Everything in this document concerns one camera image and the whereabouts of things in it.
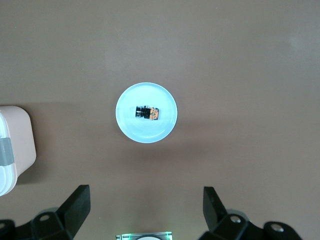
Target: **plastic container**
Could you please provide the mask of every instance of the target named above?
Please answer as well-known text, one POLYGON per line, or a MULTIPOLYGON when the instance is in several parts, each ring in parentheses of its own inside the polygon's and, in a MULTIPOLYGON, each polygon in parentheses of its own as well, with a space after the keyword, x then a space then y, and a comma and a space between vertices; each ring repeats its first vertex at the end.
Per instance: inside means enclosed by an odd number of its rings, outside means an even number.
POLYGON ((0 106, 0 196, 14 188, 20 174, 35 160, 29 115, 17 106, 0 106))

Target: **white plate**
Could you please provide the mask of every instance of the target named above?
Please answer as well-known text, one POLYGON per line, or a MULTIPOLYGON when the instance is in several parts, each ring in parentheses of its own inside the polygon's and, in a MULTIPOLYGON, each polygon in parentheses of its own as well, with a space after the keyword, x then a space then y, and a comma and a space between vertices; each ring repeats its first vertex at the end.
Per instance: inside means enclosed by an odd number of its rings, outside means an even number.
POLYGON ((177 105, 170 92, 151 82, 129 87, 122 93, 115 108, 116 121, 122 132, 128 138, 144 144, 165 138, 174 128, 177 116, 177 105), (136 117, 137 106, 158 108, 158 120, 136 117))

